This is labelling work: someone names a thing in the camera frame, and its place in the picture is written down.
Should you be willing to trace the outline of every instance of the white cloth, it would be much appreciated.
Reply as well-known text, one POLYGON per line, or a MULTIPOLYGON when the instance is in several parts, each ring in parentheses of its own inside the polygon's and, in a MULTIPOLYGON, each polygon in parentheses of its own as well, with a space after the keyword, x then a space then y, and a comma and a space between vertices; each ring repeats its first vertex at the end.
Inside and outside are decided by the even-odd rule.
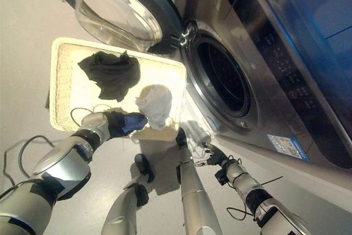
POLYGON ((163 85, 150 85, 143 89, 141 96, 136 98, 136 104, 147 118, 152 129, 162 130, 169 117, 172 95, 163 85))

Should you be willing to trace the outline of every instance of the washing machine door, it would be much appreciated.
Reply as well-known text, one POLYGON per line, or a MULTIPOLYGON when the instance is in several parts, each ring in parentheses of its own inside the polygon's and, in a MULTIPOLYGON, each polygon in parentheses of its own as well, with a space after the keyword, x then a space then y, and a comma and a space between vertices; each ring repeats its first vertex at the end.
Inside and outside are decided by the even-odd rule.
POLYGON ((171 53, 183 23, 171 0, 65 0, 80 25, 108 45, 140 52, 171 53))

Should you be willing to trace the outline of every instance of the black cloth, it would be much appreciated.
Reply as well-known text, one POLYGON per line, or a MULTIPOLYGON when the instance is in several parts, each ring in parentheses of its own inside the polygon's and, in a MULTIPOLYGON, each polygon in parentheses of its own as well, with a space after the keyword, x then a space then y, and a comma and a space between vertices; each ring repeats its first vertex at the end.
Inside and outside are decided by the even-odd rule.
POLYGON ((100 99, 123 100, 128 89, 140 79, 140 67, 137 58, 129 57, 127 51, 117 57, 113 54, 97 52, 78 63, 89 80, 97 82, 101 92, 100 99))

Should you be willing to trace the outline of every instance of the control panel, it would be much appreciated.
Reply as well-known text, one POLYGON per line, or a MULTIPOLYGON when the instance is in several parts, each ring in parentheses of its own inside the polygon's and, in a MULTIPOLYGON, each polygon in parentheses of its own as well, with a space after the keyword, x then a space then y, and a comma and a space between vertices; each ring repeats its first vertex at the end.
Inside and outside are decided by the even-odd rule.
POLYGON ((333 164, 352 168, 352 157, 346 146, 258 0, 235 0, 233 9, 320 152, 333 164))

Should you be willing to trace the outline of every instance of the blue cloth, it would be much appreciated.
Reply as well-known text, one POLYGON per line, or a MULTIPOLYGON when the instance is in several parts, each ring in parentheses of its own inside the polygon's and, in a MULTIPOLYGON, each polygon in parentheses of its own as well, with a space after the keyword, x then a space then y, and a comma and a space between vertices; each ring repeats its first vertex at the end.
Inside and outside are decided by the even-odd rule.
POLYGON ((147 124, 147 118, 141 113, 128 113, 124 116, 125 125, 122 130, 125 134, 130 134, 134 130, 141 130, 147 124))

